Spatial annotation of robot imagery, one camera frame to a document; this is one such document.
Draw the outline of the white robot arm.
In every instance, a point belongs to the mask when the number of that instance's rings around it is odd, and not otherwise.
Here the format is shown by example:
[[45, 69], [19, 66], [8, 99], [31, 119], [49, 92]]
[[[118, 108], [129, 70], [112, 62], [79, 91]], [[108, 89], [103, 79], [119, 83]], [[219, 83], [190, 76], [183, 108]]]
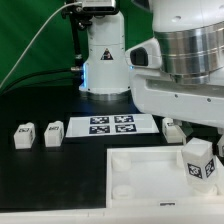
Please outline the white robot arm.
[[[127, 50], [116, 0], [83, 0], [92, 16], [81, 90], [129, 92], [137, 109], [224, 131], [224, 0], [131, 0], [153, 37]], [[224, 156], [224, 133], [218, 145]]]

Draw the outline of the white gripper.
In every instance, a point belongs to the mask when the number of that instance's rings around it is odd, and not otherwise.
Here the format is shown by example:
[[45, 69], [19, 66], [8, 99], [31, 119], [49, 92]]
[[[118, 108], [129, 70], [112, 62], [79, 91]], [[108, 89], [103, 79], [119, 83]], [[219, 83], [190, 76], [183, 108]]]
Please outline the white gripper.
[[131, 94], [140, 112], [177, 119], [182, 143], [193, 133], [189, 122], [224, 128], [224, 68], [193, 83], [179, 84], [162, 65], [158, 41], [151, 38], [125, 53], [129, 66]]

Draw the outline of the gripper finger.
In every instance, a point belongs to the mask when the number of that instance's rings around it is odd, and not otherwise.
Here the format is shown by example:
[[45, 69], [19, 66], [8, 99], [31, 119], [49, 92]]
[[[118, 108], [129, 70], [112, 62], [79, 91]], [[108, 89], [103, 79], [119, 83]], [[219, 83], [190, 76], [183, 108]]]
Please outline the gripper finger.
[[224, 157], [224, 128], [218, 128], [218, 134], [220, 135], [219, 141], [217, 143], [218, 155]]

